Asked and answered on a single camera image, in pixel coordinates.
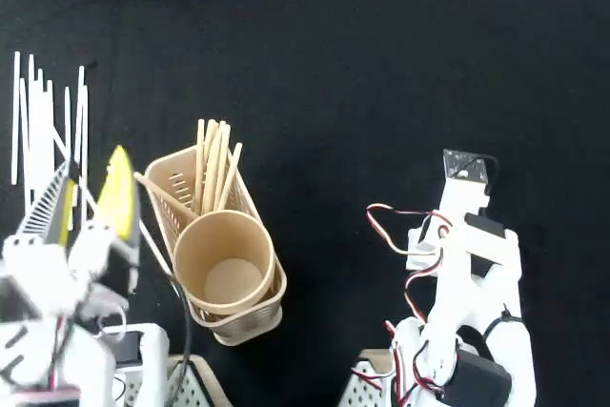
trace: white plastic part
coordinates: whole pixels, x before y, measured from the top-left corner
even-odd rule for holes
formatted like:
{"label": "white plastic part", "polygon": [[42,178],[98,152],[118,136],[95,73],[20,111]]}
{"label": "white plastic part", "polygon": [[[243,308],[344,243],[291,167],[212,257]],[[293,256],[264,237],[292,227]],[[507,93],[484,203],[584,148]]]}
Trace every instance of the white plastic part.
{"label": "white plastic part", "polygon": [[79,406],[114,405],[112,384],[115,361],[111,351],[80,326],[74,326],[61,365],[61,382],[80,389]]}
{"label": "white plastic part", "polygon": [[[371,376],[376,374],[369,361],[359,361],[355,369]],[[378,390],[358,376],[351,375],[337,405],[338,407],[391,407],[391,397],[384,396],[384,391],[387,391],[387,388]]]}
{"label": "white plastic part", "polygon": [[10,156],[10,183],[17,184],[19,168],[19,78],[21,76],[21,53],[15,52],[12,77],[12,150]]}
{"label": "white plastic part", "polygon": [[[104,328],[106,335],[118,334],[122,331],[121,326]],[[142,333],[140,338],[142,365],[137,371],[140,373],[137,394],[134,396],[126,390],[123,402],[129,400],[128,403],[132,407],[163,407],[168,396],[167,365],[170,350],[168,336],[162,328],[151,323],[131,324],[127,327],[127,331]]]}
{"label": "white plastic part", "polygon": [[21,145],[23,167],[23,196],[24,210],[28,214],[31,207],[31,184],[30,184],[30,141],[28,120],[28,98],[26,95],[26,80],[19,79],[19,106],[21,112]]}
{"label": "white plastic part", "polygon": [[[37,235],[12,235],[5,240],[2,254],[15,282],[43,316],[73,312],[80,293],[63,247],[45,245]],[[41,273],[48,281],[41,281]]]}
{"label": "white plastic part", "polygon": [[[2,344],[0,367],[7,367],[16,358],[23,357],[21,363],[10,372],[10,376],[17,383],[32,385],[45,377],[51,363],[55,325],[56,320],[48,317],[26,322],[2,323],[2,326],[0,326],[0,342]],[[5,347],[6,342],[19,335],[22,327],[27,330],[22,338],[13,345]],[[12,387],[0,380],[0,399],[2,399],[3,406],[7,405],[4,396],[11,391]]]}

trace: cup rim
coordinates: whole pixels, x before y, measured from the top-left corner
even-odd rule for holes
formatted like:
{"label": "cup rim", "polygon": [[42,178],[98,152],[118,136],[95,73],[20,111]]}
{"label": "cup rim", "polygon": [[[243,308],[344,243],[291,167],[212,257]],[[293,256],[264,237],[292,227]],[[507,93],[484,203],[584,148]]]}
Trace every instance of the cup rim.
{"label": "cup rim", "polygon": [[[240,217],[245,217],[246,219],[250,219],[253,223],[256,224],[256,226],[258,226],[258,228],[265,235],[265,239],[267,240],[267,245],[269,247],[269,253],[270,253],[269,263],[267,265],[265,275],[263,275],[263,278],[261,279],[260,284],[254,289],[254,291],[252,291],[248,295],[242,297],[241,299],[239,299],[235,302],[230,302],[230,303],[226,303],[226,304],[217,304],[214,302],[208,302],[208,301],[205,301],[198,297],[195,297],[193,294],[191,294],[189,292],[189,290],[187,289],[187,287],[184,285],[182,279],[180,278],[181,275],[180,275],[179,268],[178,268],[179,261],[178,261],[178,256],[176,256],[176,254],[178,253],[178,247],[180,246],[180,243],[184,237],[184,234],[188,230],[192,230],[195,223],[200,222],[204,218],[212,218],[214,216],[218,216],[219,214],[236,214],[236,215],[239,215]],[[219,210],[219,211],[215,211],[215,212],[209,212],[208,214],[202,214],[197,219],[194,219],[184,229],[184,231],[182,231],[182,233],[180,234],[180,236],[177,238],[177,240],[175,242],[175,246],[174,246],[174,250],[173,250],[173,262],[174,262],[174,271],[175,271],[176,279],[184,287],[186,294],[191,298],[191,300],[198,307],[204,308],[212,313],[219,314],[219,315],[231,315],[234,313],[238,313],[239,309],[244,304],[250,304],[250,302],[252,302],[253,300],[257,300],[258,297],[261,296],[261,294],[264,295],[264,291],[262,291],[262,290],[266,291],[266,289],[269,288],[269,285],[270,285],[271,281],[273,280],[273,274],[274,274],[274,270],[275,270],[274,269],[274,266],[275,266],[274,243],[271,239],[269,231],[267,231],[267,228],[265,228],[265,225],[259,219],[254,218],[250,214],[246,214],[239,210]]]}

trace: black cable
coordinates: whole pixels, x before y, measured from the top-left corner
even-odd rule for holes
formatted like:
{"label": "black cable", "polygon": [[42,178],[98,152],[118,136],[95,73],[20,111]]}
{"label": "black cable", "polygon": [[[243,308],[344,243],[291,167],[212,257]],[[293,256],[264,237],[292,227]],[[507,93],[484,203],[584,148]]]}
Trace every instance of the black cable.
{"label": "black cable", "polygon": [[490,323],[490,325],[487,326],[487,329],[483,333],[483,340],[485,342],[487,341],[487,338],[489,338],[489,335],[492,333],[492,331],[494,331],[500,323],[521,323],[521,324],[523,324],[523,319],[519,318],[518,316],[511,315],[510,311],[508,310],[508,307],[506,307],[506,304],[504,304],[504,310],[502,311],[500,316],[498,318],[496,318],[494,321],[492,321]]}
{"label": "black cable", "polygon": [[[53,339],[53,354],[55,353],[55,350],[57,349],[57,339],[59,338],[60,323],[61,323],[61,317],[58,317],[57,321],[55,322],[55,337]],[[49,372],[49,386],[48,386],[49,391],[52,388],[52,386],[51,386],[52,376],[53,376],[53,372]]]}
{"label": "black cable", "polygon": [[120,381],[121,383],[123,383],[123,391],[121,391],[121,394],[118,395],[118,397],[114,400],[114,402],[116,402],[118,399],[123,397],[123,395],[127,391],[127,383],[125,383],[123,380],[121,380],[118,376],[116,376],[114,379]]}
{"label": "black cable", "polygon": [[487,176],[487,187],[486,187],[485,191],[489,194],[489,192],[491,192],[492,187],[496,184],[496,181],[497,181],[498,175],[499,175],[499,161],[495,156],[492,156],[491,154],[477,154],[475,157],[473,157],[472,159],[469,159],[468,161],[464,162],[464,164],[459,166],[451,174],[451,178],[456,178],[458,176],[458,173],[460,173],[461,171],[465,171],[466,169],[468,169],[468,167],[471,164],[474,164],[475,162],[477,162],[480,159],[491,161],[494,164],[493,176],[492,177],[490,177],[489,175]]}
{"label": "black cable", "polygon": [[192,344],[192,330],[191,330],[191,312],[189,310],[189,302],[187,297],[182,289],[182,285],[178,283],[178,281],[173,276],[168,276],[170,282],[175,286],[175,289],[178,291],[178,295],[180,296],[180,301],[182,302],[182,308],[184,309],[184,326],[185,326],[185,337],[184,337],[184,352],[182,354],[182,367],[180,367],[180,374],[178,375],[178,379],[175,385],[175,390],[168,398],[165,403],[166,407],[173,407],[175,400],[178,398],[178,394],[180,393],[180,388],[184,383],[184,378],[187,374],[187,368],[189,366],[189,360],[191,358],[191,344]]}
{"label": "black cable", "polygon": [[[80,315],[80,311],[82,307],[77,306],[74,315]],[[64,358],[64,353],[66,352],[66,348],[68,347],[68,342],[72,337],[72,333],[74,331],[74,318],[66,318],[66,332],[64,333],[64,339],[59,344],[59,348],[55,351],[55,347],[53,347],[53,353],[51,356],[51,364],[49,365],[49,370],[47,373],[49,377],[55,371],[55,366],[61,363],[61,360]]]}

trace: wooden stick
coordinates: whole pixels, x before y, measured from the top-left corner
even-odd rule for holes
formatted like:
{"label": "wooden stick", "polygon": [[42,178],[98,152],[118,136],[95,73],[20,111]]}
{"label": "wooden stick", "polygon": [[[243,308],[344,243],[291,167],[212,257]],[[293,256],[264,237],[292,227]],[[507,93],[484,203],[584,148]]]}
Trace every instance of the wooden stick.
{"label": "wooden stick", "polygon": [[208,167],[208,160],[210,159],[210,149],[212,148],[212,144],[214,142],[214,137],[216,136],[216,130],[218,129],[218,123],[215,119],[208,120],[208,129],[206,129],[206,139],[205,144],[206,148],[203,152],[203,163],[205,167]]}
{"label": "wooden stick", "polygon": [[205,136],[206,122],[200,119],[197,122],[197,149],[194,166],[194,195],[191,208],[196,214],[201,214],[201,188],[203,186],[203,170],[205,162],[203,161],[205,152]]}
{"label": "wooden stick", "polygon": [[231,186],[233,185],[233,181],[237,175],[237,164],[239,163],[239,156],[241,155],[241,147],[241,143],[237,143],[237,145],[235,145],[233,157],[231,158],[231,165],[229,166],[227,179],[225,180],[225,186],[222,189],[220,201],[218,202],[218,208],[216,210],[224,210],[225,206],[227,205],[227,199],[229,198],[229,193],[231,192]]}
{"label": "wooden stick", "polygon": [[153,183],[151,180],[143,176],[139,172],[133,173],[133,178],[135,178],[138,182],[144,185],[146,188],[151,190],[153,193],[157,195],[157,197],[165,200],[169,205],[171,205],[175,210],[178,210],[182,214],[184,214],[189,219],[196,219],[198,217],[197,214],[189,210],[187,207],[182,205],[178,199],[171,196],[167,191],[161,188],[156,183]]}
{"label": "wooden stick", "polygon": [[224,130],[224,121],[218,127],[210,147],[210,156],[206,166],[206,186],[203,189],[203,206],[201,214],[208,214],[214,209],[214,193],[216,191],[216,176],[218,174],[218,156],[220,155],[220,140]]}
{"label": "wooden stick", "polygon": [[218,210],[220,196],[225,184],[225,172],[227,171],[227,151],[229,150],[229,138],[231,137],[231,125],[226,124],[221,132],[220,156],[218,156],[218,174],[216,175],[216,191],[213,196],[213,209]]}

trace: black fabric surface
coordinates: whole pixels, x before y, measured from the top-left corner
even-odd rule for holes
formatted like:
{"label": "black fabric surface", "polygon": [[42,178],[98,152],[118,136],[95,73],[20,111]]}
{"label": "black fabric surface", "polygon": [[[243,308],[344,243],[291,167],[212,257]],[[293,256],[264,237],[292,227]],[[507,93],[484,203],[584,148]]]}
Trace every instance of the black fabric surface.
{"label": "black fabric surface", "polygon": [[[192,144],[197,117],[230,120],[244,142],[240,170],[289,285],[265,336],[226,348],[196,328],[193,351],[235,405],[334,405],[358,352],[387,346],[383,319],[409,314],[404,264],[364,209],[434,208],[443,148],[501,161],[489,215],[519,234],[538,405],[603,405],[607,0],[0,0],[0,11],[3,237],[23,213],[9,185],[14,50],[35,52],[56,88],[90,67],[96,193],[117,143],[143,171]],[[400,238],[416,222],[387,224]],[[417,285],[424,307],[432,291]],[[180,351],[182,311],[147,250],[131,305],[131,322],[159,323]]]}

